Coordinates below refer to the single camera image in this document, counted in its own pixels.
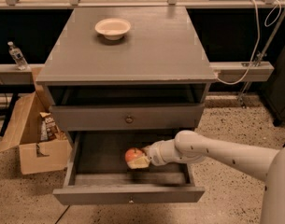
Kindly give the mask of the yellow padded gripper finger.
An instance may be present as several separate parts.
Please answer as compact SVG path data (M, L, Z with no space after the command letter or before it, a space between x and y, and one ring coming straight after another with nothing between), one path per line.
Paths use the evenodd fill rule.
M127 165L131 169L144 169L150 166L150 160L147 156L132 157L129 161L127 161Z

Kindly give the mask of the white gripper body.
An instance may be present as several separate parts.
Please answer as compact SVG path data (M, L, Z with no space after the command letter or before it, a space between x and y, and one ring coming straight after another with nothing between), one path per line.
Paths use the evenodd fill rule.
M166 161L162 158L160 150L162 143L162 141L159 141L142 148L142 150L145 152L146 156L150 160L150 163L155 166L166 165Z

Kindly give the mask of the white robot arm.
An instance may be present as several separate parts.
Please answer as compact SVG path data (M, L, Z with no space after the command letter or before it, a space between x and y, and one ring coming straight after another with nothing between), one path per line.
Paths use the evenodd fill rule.
M194 163L209 157L246 175L265 181L278 150L210 139L193 131L181 131L173 139L129 148L124 155L130 169Z

